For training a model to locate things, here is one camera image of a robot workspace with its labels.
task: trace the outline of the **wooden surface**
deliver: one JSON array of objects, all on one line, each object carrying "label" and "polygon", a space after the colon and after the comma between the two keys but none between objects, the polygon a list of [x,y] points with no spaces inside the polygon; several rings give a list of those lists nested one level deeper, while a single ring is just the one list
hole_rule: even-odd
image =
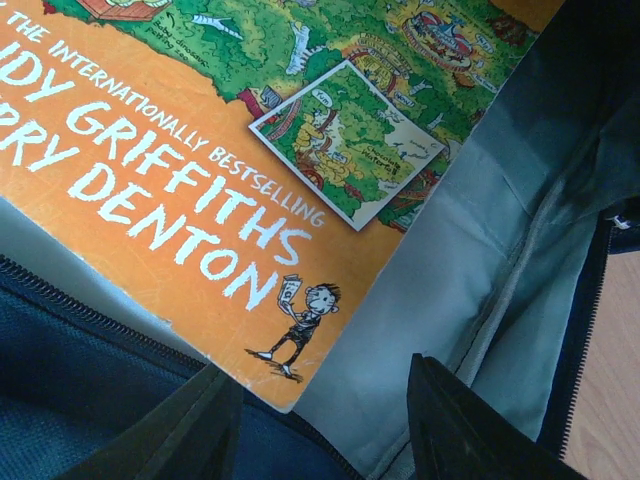
[{"label": "wooden surface", "polygon": [[592,480],[640,479],[640,253],[609,258],[565,461]]}]

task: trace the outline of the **blue fabric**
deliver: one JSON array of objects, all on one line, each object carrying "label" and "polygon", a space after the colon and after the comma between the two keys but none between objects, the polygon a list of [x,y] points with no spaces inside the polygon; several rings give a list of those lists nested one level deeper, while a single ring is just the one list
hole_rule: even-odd
[{"label": "blue fabric", "polygon": [[233,479],[348,480],[349,476],[314,442],[245,405]]},{"label": "blue fabric", "polygon": [[[197,372],[147,350],[117,328],[74,318],[0,270],[0,480],[67,471]],[[247,401],[234,480],[349,478],[290,421],[283,424],[287,416]]]}]

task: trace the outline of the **cartoon map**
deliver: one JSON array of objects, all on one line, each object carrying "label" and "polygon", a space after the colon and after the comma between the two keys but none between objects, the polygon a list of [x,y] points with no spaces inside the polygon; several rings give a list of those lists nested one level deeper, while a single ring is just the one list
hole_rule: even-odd
[{"label": "cartoon map", "polygon": [[212,79],[255,118],[349,59],[445,149],[378,213],[406,231],[535,40],[489,0],[48,0]]},{"label": "cartoon map", "polygon": [[250,128],[356,230],[444,148],[349,60]]}]

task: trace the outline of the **book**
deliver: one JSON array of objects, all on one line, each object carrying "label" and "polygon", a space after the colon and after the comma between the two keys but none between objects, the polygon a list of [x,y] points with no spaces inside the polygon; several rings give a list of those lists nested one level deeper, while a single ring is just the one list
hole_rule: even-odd
[{"label": "book", "polygon": [[358,231],[444,148],[349,60],[249,128]]},{"label": "book", "polygon": [[290,410],[559,4],[0,2],[0,194]]}]

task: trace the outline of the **bag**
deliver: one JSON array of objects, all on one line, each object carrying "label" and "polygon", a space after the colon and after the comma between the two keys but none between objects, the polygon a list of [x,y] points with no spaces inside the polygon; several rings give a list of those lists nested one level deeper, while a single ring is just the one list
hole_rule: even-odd
[{"label": "bag", "polygon": [[581,478],[606,257],[640,238],[638,20],[563,7],[291,414],[0,201],[0,478]]}]

